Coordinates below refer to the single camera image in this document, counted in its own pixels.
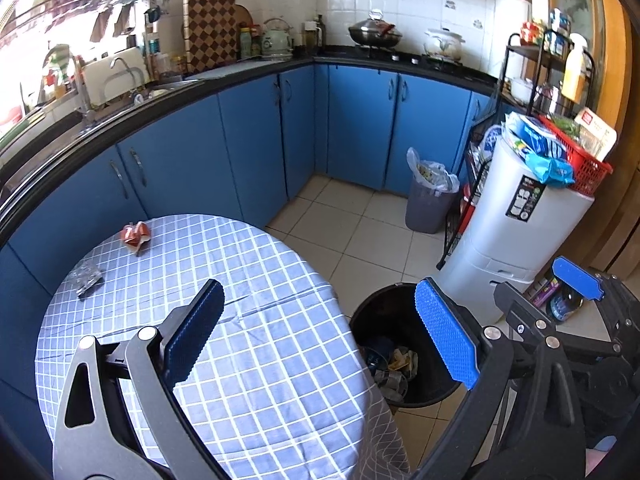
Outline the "silver foil blister pack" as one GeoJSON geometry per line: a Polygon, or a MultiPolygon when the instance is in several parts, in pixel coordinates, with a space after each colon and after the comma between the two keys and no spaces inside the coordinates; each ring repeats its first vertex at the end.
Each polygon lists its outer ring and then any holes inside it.
{"type": "Polygon", "coordinates": [[[79,299],[84,299],[103,280],[102,271],[93,262],[79,263],[70,271],[70,282],[79,299]]]}

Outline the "orange wrapper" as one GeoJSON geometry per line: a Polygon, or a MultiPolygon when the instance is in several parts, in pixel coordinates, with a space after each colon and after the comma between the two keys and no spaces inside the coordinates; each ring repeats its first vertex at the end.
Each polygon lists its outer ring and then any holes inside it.
{"type": "Polygon", "coordinates": [[[129,223],[120,231],[120,240],[136,256],[142,247],[151,240],[151,230],[142,221],[129,223]]]}

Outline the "black trash bin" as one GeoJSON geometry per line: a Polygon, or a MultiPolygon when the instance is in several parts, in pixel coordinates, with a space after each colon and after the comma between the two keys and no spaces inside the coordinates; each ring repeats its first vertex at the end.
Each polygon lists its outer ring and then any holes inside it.
{"type": "Polygon", "coordinates": [[[386,286],[349,322],[375,385],[393,408],[425,408],[459,387],[416,312],[415,290],[413,283],[386,286]]]}

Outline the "blue kitchen cabinets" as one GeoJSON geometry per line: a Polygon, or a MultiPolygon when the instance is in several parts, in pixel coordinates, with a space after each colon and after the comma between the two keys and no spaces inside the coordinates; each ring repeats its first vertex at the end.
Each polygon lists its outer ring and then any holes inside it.
{"type": "Polygon", "coordinates": [[[13,444],[50,468],[36,341],[83,250],[128,221],[168,214],[269,226],[317,172],[406,194],[406,149],[458,169],[487,100],[433,79],[319,64],[218,92],[91,159],[1,243],[1,422],[13,444]]]}

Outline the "white plastic drawer cabinet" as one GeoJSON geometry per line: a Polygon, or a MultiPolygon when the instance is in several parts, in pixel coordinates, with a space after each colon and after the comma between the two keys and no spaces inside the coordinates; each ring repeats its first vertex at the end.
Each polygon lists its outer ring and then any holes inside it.
{"type": "Polygon", "coordinates": [[[534,179],[505,140],[496,142],[471,220],[436,275],[438,287],[483,325],[502,317],[494,291],[525,292],[565,242],[593,199],[534,179]]]}

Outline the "red plastic basket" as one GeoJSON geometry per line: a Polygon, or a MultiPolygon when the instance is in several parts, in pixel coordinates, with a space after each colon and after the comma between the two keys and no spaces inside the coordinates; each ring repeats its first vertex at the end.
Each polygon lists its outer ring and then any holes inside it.
{"type": "Polygon", "coordinates": [[[608,162],[600,162],[590,155],[547,116],[539,115],[538,119],[565,146],[567,161],[572,166],[574,174],[574,183],[570,188],[582,195],[593,196],[603,180],[613,173],[613,167],[608,162]]]}

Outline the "blue plastic bag pack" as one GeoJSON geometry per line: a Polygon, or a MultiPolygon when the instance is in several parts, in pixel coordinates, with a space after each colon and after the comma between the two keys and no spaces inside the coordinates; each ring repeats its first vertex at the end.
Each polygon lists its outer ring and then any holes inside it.
{"type": "Polygon", "coordinates": [[[502,136],[539,182],[560,188],[575,183],[566,147],[539,119],[511,112],[502,136]]]}

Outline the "grey bin with bag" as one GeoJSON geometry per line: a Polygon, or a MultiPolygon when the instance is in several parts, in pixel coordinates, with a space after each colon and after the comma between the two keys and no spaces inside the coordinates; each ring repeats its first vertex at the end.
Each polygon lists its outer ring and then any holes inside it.
{"type": "Polygon", "coordinates": [[[434,234],[444,224],[458,196],[460,181],[440,162],[420,159],[414,148],[408,148],[406,159],[411,171],[406,226],[416,232],[434,234]]]}

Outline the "black metal shelf rack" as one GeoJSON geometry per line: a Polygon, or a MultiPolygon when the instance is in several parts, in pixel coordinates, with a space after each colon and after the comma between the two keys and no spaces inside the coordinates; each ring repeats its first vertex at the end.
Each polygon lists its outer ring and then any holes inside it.
{"type": "Polygon", "coordinates": [[[566,64],[566,55],[557,56],[553,52],[544,47],[546,41],[551,41],[552,31],[548,28],[544,29],[541,44],[520,44],[517,46],[513,43],[516,34],[509,36],[506,45],[506,54],[504,55],[500,76],[496,83],[494,91],[491,93],[490,99],[485,107],[473,116],[471,122],[471,130],[464,144],[463,158],[460,169],[462,175],[462,184],[469,183],[471,187],[471,198],[469,203],[464,203],[461,210],[458,206],[452,206],[447,212],[445,219],[445,235],[444,250],[442,258],[436,263],[436,269],[442,270],[446,261],[454,252],[462,237],[462,224],[464,220],[470,220],[470,208],[474,198],[480,198],[482,195],[482,186],[486,181],[489,169],[490,155],[474,154],[480,151],[480,138],[484,136],[486,131],[501,122],[507,112],[541,113],[542,112],[542,91],[541,88],[549,83],[554,72],[564,74],[566,64]],[[534,88],[526,94],[526,102],[518,104],[514,96],[507,96],[506,90],[506,68],[508,67],[510,54],[521,55],[526,60],[534,63],[534,88]]]}

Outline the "yellow spray bottle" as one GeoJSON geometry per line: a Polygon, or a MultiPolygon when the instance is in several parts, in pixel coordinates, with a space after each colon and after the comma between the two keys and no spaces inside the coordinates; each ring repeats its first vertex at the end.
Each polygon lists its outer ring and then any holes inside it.
{"type": "Polygon", "coordinates": [[[572,47],[566,57],[561,93],[564,98],[578,104],[586,81],[585,52],[588,44],[578,32],[570,33],[572,47]]]}

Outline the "black countertop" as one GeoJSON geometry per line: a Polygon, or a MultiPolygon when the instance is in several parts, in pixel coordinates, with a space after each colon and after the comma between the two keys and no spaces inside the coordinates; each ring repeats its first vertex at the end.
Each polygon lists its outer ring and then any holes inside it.
{"type": "Polygon", "coordinates": [[[177,110],[214,94],[265,76],[319,64],[355,66],[433,79],[489,96],[498,82],[480,70],[425,55],[364,47],[329,46],[289,61],[232,64],[195,75],[171,86],[162,96],[128,106],[74,134],[50,158],[30,170],[1,203],[1,243],[6,244],[27,217],[71,174],[112,145],[177,110]]]}

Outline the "white ceramic pot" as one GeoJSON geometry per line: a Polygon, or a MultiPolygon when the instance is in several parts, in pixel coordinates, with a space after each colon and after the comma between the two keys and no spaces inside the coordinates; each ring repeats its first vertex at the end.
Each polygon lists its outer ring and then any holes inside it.
{"type": "Polygon", "coordinates": [[[424,53],[431,58],[460,62],[464,39],[448,29],[430,28],[424,32],[424,53]]]}

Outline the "chrome sink faucet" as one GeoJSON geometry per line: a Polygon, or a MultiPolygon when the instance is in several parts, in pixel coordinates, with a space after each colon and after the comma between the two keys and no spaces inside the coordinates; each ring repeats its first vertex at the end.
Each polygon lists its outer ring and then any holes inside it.
{"type": "Polygon", "coordinates": [[[96,122],[96,112],[90,102],[80,57],[73,55],[68,44],[56,44],[44,57],[39,96],[49,102],[47,90],[53,92],[53,102],[70,96],[77,104],[76,110],[81,114],[81,123],[85,128],[96,122]]]}

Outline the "steel wok with lid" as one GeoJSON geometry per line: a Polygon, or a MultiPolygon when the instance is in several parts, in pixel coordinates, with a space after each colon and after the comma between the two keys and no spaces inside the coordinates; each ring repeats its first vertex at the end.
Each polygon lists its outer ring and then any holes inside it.
{"type": "Polygon", "coordinates": [[[350,25],[348,32],[361,47],[393,50],[402,39],[402,33],[395,24],[384,20],[380,9],[372,9],[365,20],[350,25]]]}

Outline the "checkered wooden cutting board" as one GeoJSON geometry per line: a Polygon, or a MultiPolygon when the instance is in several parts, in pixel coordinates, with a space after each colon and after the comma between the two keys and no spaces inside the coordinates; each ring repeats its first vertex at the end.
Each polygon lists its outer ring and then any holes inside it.
{"type": "Polygon", "coordinates": [[[183,0],[186,71],[199,74],[236,61],[235,0],[183,0]]]}

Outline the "pale green kettle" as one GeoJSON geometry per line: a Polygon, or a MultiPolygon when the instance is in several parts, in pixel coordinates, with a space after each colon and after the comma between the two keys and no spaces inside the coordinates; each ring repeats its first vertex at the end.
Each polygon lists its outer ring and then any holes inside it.
{"type": "Polygon", "coordinates": [[[264,58],[286,60],[293,55],[291,26],[283,18],[270,18],[262,28],[260,48],[264,58]]]}

